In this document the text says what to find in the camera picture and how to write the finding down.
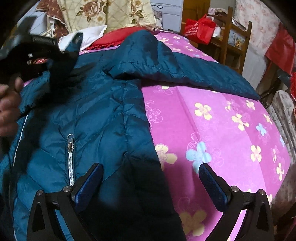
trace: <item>bed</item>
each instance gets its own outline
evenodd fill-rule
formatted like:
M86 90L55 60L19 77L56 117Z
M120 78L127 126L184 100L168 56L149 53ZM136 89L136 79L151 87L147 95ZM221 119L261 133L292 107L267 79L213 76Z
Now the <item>bed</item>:
M175 33L159 31L154 36L173 52L215 61ZM271 203L291 161L286 143L260 102L162 83L143 87L142 92L155 150L187 240L205 240L222 215L198 178L202 163L242 191L264 189ZM235 239L243 217L242 211L228 241Z

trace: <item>brown patterned fabric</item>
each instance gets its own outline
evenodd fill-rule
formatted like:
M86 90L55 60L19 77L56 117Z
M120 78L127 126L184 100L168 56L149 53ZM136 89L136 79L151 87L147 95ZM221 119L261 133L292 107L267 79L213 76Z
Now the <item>brown patterned fabric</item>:
M46 12L46 15L54 19L53 37L60 38L68 35L62 10L57 0L41 0L35 11Z

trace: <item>gray patterned cloth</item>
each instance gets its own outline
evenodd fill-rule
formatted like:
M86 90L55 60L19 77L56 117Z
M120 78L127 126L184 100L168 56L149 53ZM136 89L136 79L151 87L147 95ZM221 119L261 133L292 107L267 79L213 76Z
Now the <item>gray patterned cloth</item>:
M296 201L296 120L295 103L290 95L277 91L267 111L274 120L288 149L291 165L276 197L272 201L274 222L284 215Z

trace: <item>red shopping bag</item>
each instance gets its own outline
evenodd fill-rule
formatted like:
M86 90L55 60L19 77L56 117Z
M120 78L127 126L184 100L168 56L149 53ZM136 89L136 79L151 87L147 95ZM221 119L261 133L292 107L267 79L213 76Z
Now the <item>red shopping bag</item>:
M215 27L216 23L207 18L206 14L198 21L187 19L184 36L196 43L207 45L211 40Z

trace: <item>metal screw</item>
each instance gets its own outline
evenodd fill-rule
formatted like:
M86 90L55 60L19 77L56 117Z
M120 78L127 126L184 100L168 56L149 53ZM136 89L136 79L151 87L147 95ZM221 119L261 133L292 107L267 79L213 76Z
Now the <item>metal screw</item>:
M264 191L263 189L260 189L260 190L259 190L259 193L260 193L261 195L265 195L265 191Z
M38 190L37 191L37 196L41 196L43 194L43 191L42 190Z
M239 188L237 186L232 186L231 187L231 190L234 191L234 192L238 192L239 191Z
M65 186L64 188L63 188L63 191L64 192L69 192L71 190L71 187L70 186Z

